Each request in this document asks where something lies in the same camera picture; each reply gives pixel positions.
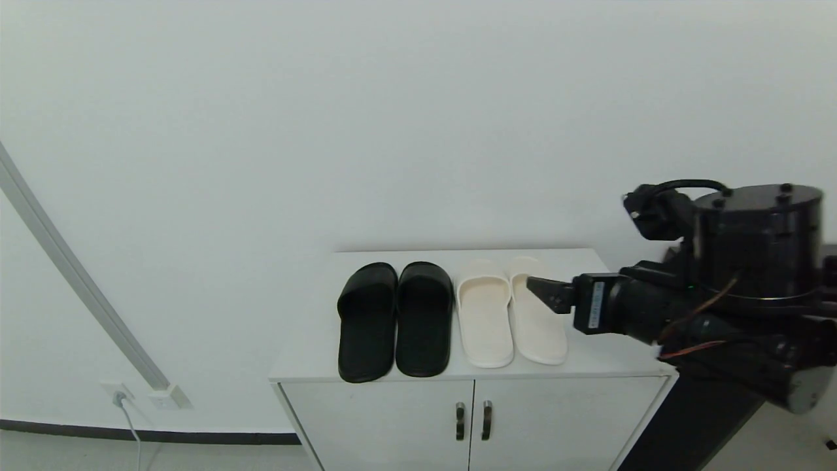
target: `cabinet handle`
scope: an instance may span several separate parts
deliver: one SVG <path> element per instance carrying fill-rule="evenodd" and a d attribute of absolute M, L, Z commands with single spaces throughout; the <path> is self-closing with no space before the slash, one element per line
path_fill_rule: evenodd
<path fill-rule="evenodd" d="M 465 440 L 465 404 L 456 403 L 456 441 Z"/>
<path fill-rule="evenodd" d="M 494 407 L 491 405 L 491 401 L 485 401 L 482 403 L 482 440 L 488 440 L 491 438 L 491 415 L 494 410 Z"/>

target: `floor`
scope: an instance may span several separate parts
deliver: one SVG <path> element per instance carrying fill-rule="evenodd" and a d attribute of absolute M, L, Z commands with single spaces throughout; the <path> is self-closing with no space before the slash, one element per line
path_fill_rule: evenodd
<path fill-rule="evenodd" d="M 806 416 L 765 405 L 704 471 L 834 471 L 837 451 Z M 136 470 L 136 443 L 0 432 L 2 471 Z M 313 471 L 299 446 L 146 443 L 142 471 Z"/>
<path fill-rule="evenodd" d="M 0 432 L 2 471 L 136 471 L 136 443 Z M 143 443 L 142 471 L 312 471 L 300 446 Z"/>

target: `black slipper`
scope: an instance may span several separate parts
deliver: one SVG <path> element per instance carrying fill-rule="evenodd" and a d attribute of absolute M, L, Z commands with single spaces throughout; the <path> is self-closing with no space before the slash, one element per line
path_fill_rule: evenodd
<path fill-rule="evenodd" d="M 340 349 L 337 370 L 350 383 L 372 381 L 393 367 L 395 290 L 398 275 L 388 263 L 356 271 L 337 300 Z"/>
<path fill-rule="evenodd" d="M 435 376 L 450 358 L 454 287 L 448 274 L 428 261 L 404 268 L 398 281 L 398 345 L 395 363 L 409 376 Z"/>

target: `orange wire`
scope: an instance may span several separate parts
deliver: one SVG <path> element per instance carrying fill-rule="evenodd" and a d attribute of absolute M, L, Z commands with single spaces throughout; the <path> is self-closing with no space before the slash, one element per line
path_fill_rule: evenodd
<path fill-rule="evenodd" d="M 726 295 L 732 289 L 732 287 L 734 287 L 735 284 L 738 282 L 738 275 L 739 274 L 740 274 L 740 272 L 737 272 L 732 277 L 732 279 L 729 281 L 729 283 L 727 283 L 727 285 L 724 287 L 724 289 L 715 293 L 715 296 L 707 299 L 703 304 L 701 304 L 700 306 L 695 308 L 695 310 L 693 310 L 692 312 L 688 313 L 684 318 L 679 318 L 676 321 L 666 325 L 665 328 L 663 329 L 663 331 L 660 332 L 660 338 L 657 339 L 657 343 L 662 344 L 663 340 L 671 334 L 672 330 L 674 330 L 674 327 L 676 327 L 676 326 L 678 326 L 682 323 L 685 323 L 685 322 L 688 322 L 688 321 L 692 320 L 692 318 L 694 318 L 697 314 L 702 313 L 704 309 L 710 307 L 712 304 L 717 303 L 718 299 L 723 298 L 724 295 Z"/>
<path fill-rule="evenodd" d="M 660 360 L 667 360 L 669 358 L 674 358 L 676 356 L 688 355 L 688 354 L 690 354 L 692 352 L 696 352 L 698 350 L 709 349 L 709 348 L 714 347 L 716 345 L 725 344 L 726 342 L 727 342 L 726 340 L 712 340 L 711 342 L 705 342 L 703 344 L 698 344 L 698 345 L 695 345 L 693 347 L 689 347 L 688 349 L 678 350 L 674 353 L 660 355 Z"/>

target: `white cable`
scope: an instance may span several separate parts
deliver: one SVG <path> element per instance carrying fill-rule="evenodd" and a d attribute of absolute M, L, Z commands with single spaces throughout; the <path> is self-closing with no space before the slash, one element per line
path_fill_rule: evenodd
<path fill-rule="evenodd" d="M 128 427 L 131 428 L 131 434 L 134 436 L 136 440 L 136 471 L 140 471 L 140 462 L 142 458 L 142 441 L 140 440 L 139 435 L 136 434 L 136 430 L 134 429 L 134 424 L 131 423 L 131 416 L 128 415 L 128 411 L 125 409 L 125 406 L 122 404 L 122 401 L 126 399 L 125 393 L 118 391 L 113 396 L 113 403 L 122 410 L 122 413 L 125 414 L 125 419 L 128 420 Z"/>

